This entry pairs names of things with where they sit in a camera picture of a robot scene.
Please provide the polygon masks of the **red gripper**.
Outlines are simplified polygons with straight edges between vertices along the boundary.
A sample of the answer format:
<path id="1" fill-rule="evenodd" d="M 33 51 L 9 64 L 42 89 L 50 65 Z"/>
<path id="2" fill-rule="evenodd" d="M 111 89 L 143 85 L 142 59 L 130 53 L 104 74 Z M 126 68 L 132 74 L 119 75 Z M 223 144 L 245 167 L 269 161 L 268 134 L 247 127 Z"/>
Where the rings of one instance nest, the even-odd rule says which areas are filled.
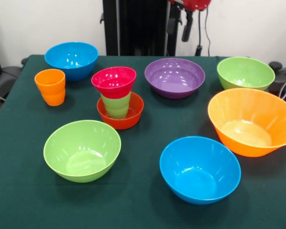
<path id="1" fill-rule="evenodd" d="M 167 5 L 166 32 L 173 34 L 178 31 L 178 24 L 181 21 L 181 11 L 179 7 L 186 12 L 186 25 L 182 34 L 182 42 L 188 42 L 193 24 L 193 11 L 206 9 L 211 0 L 169 0 Z"/>

